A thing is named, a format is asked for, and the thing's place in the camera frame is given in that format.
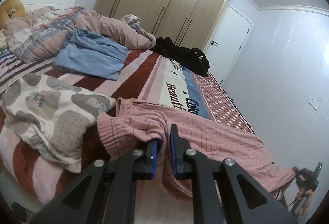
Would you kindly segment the person's right hand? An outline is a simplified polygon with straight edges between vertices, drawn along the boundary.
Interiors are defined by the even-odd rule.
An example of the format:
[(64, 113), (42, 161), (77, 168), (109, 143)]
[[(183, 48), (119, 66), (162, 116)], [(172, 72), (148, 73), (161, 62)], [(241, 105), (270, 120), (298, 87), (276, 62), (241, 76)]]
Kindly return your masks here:
[(303, 217), (307, 215), (309, 212), (309, 207), (312, 202), (312, 197), (313, 197), (313, 190), (308, 189), (305, 190), (304, 188), (300, 188), (298, 193), (296, 194), (295, 200), (303, 200), (302, 205), (300, 209), (295, 213), (297, 218)]

